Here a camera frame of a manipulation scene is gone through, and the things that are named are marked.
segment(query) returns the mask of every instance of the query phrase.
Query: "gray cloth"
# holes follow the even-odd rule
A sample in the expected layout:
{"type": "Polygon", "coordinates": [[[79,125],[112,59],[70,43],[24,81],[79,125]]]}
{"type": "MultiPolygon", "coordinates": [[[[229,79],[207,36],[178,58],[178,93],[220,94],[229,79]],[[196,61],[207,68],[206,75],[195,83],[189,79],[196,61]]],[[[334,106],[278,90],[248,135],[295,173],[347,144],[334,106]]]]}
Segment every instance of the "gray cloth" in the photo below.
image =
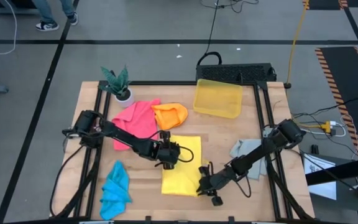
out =
{"type": "MultiPolygon", "coordinates": [[[[230,151],[231,157],[247,155],[260,146],[260,139],[240,139],[238,140],[230,151]]],[[[266,175],[265,159],[260,159],[255,162],[251,169],[248,170],[248,178],[259,180],[259,175],[266,175]]]]}

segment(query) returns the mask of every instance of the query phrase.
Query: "white pot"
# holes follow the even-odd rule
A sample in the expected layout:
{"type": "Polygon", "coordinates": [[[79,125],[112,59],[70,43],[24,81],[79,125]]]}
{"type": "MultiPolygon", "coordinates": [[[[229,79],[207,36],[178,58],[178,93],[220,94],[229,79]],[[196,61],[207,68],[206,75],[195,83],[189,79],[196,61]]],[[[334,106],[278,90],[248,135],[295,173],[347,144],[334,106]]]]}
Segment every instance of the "white pot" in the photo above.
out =
{"type": "Polygon", "coordinates": [[[130,88],[128,88],[128,90],[131,93],[131,95],[126,100],[118,100],[117,96],[114,96],[116,98],[118,104],[123,108],[127,108],[128,106],[135,103],[135,98],[134,98],[134,94],[132,93],[132,90],[130,88]]]}

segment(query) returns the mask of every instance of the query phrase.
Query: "towel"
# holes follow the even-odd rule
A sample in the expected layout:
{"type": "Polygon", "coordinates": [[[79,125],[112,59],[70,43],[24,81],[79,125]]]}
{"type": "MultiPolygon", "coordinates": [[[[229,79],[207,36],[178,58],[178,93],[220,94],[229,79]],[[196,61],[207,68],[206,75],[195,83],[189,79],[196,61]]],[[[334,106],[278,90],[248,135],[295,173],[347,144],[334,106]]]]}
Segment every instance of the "towel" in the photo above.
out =
{"type": "MultiPolygon", "coordinates": [[[[201,137],[199,136],[171,136],[171,142],[193,151],[194,159],[191,162],[178,161],[172,170],[162,170],[162,194],[185,195],[197,197],[198,182],[201,173],[201,137]]],[[[181,148],[179,158],[184,161],[191,159],[191,153],[181,148]]]]}
{"type": "Polygon", "coordinates": [[[124,165],[117,161],[102,187],[100,217],[110,220],[125,211],[125,204],[132,202],[128,194],[128,185],[129,178],[124,165]]]}
{"type": "MultiPolygon", "coordinates": [[[[240,139],[230,151],[231,157],[247,155],[260,146],[260,139],[240,139]]],[[[251,169],[248,170],[248,178],[259,180],[259,175],[266,175],[265,159],[259,159],[253,163],[251,169]]]]}
{"type": "Polygon", "coordinates": [[[188,115],[187,109],[180,103],[154,105],[152,109],[155,113],[155,120],[162,130],[181,125],[188,115]]]}
{"type": "MultiPolygon", "coordinates": [[[[138,138],[148,138],[157,131],[157,124],[154,120],[154,112],[152,105],[159,105],[160,99],[152,101],[137,101],[130,107],[124,109],[112,122],[121,128],[138,138]]],[[[113,140],[115,150],[126,150],[129,146],[113,140]]]]}

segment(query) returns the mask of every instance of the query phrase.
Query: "potted plant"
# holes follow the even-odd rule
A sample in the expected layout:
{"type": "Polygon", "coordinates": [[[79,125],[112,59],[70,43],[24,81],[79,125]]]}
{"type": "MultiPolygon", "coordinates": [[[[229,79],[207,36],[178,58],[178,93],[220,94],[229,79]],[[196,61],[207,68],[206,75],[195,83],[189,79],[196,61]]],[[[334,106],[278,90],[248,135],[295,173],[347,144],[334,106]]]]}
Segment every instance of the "potted plant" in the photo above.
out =
{"type": "Polygon", "coordinates": [[[129,81],[127,67],[125,66],[118,76],[116,76],[112,70],[109,71],[104,67],[101,67],[101,69],[103,75],[106,77],[108,84],[100,85],[99,88],[114,94],[117,102],[123,108],[127,108],[128,106],[132,105],[135,100],[131,89],[128,87],[129,81]]]}

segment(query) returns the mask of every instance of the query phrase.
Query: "pink cloth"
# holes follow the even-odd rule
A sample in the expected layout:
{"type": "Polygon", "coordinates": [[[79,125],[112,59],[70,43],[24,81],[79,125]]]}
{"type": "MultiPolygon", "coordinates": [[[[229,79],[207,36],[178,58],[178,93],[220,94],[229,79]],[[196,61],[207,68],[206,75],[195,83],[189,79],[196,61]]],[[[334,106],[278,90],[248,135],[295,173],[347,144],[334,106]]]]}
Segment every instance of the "pink cloth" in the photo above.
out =
{"type": "MultiPolygon", "coordinates": [[[[119,128],[135,135],[138,138],[148,138],[157,131],[157,123],[154,118],[152,105],[159,105],[160,99],[152,101],[136,101],[130,107],[124,109],[112,122],[119,128]]],[[[115,150],[126,150],[129,146],[114,140],[115,150]]]]}

